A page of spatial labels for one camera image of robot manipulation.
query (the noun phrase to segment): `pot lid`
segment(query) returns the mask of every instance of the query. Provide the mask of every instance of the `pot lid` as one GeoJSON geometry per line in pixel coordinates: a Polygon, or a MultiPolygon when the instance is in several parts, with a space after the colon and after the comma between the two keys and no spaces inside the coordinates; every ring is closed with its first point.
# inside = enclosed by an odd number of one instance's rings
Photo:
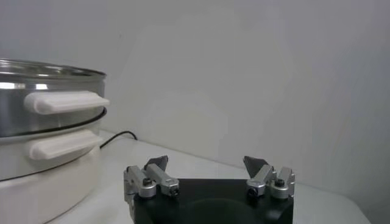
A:
{"type": "Polygon", "coordinates": [[[0,58],[0,78],[24,77],[34,79],[104,79],[103,72],[72,66],[0,58]]]}

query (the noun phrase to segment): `power cord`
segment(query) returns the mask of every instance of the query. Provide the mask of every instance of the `power cord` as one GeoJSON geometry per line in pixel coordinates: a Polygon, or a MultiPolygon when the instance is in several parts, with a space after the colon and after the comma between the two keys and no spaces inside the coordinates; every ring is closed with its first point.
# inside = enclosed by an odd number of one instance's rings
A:
{"type": "Polygon", "coordinates": [[[135,140],[138,140],[137,136],[135,136],[134,133],[132,133],[131,131],[122,131],[122,132],[119,132],[118,134],[112,136],[109,140],[105,141],[103,144],[100,145],[100,149],[102,149],[103,147],[105,147],[108,143],[110,143],[112,140],[114,140],[116,137],[118,136],[121,136],[123,134],[130,134],[133,136],[133,138],[135,140]]]}

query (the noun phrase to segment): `silver bracket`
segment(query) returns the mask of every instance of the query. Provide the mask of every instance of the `silver bracket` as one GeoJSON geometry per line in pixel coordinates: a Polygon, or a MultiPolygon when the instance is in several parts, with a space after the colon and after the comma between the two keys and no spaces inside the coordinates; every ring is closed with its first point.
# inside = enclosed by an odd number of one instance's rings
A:
{"type": "Polygon", "coordinates": [[[260,171],[252,178],[246,181],[247,193],[250,197],[259,197],[264,194],[269,180],[276,178],[276,172],[270,165],[263,165],[260,171]]]}
{"type": "Polygon", "coordinates": [[[142,173],[138,166],[129,166],[124,171],[124,191],[126,195],[138,194],[142,198],[156,195],[156,183],[142,173]]]}
{"type": "Polygon", "coordinates": [[[162,194],[170,197],[178,197],[180,194],[179,180],[170,177],[156,164],[149,164],[144,171],[146,176],[154,180],[161,187],[162,194]]]}
{"type": "Polygon", "coordinates": [[[278,199],[294,197],[295,174],[290,168],[283,167],[277,179],[271,181],[271,195],[278,199]]]}

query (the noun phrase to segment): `white table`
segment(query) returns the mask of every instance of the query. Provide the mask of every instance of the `white table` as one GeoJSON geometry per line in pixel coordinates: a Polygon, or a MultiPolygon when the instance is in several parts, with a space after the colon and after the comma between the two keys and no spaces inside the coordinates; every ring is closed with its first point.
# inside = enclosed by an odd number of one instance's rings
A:
{"type": "MultiPolygon", "coordinates": [[[[101,132],[104,139],[113,133],[101,132]]],[[[102,150],[102,178],[96,189],[78,205],[50,224],[125,224],[133,223],[123,199],[123,170],[128,165],[142,167],[149,158],[168,155],[167,173],[177,178],[245,178],[244,169],[163,147],[119,137],[102,150]]],[[[368,224],[351,200],[319,189],[296,185],[294,202],[296,224],[368,224]]]]}

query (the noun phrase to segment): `black screw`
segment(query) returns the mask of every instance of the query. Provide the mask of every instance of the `black screw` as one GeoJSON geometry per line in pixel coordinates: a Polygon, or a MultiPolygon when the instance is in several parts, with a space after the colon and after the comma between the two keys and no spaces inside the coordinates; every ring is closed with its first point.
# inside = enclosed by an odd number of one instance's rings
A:
{"type": "Polygon", "coordinates": [[[178,188],[173,188],[169,193],[171,193],[171,197],[177,198],[180,195],[180,190],[178,188]]]}
{"type": "Polygon", "coordinates": [[[248,196],[255,198],[257,197],[257,189],[256,188],[249,188],[248,189],[248,196]]]}
{"type": "Polygon", "coordinates": [[[285,186],[285,181],[282,179],[277,179],[275,180],[275,186],[276,187],[284,187],[285,186]]]}
{"type": "Polygon", "coordinates": [[[143,186],[148,186],[148,185],[151,185],[152,183],[153,183],[153,181],[152,181],[149,177],[144,178],[144,179],[142,180],[142,185],[143,185],[143,186]]]}

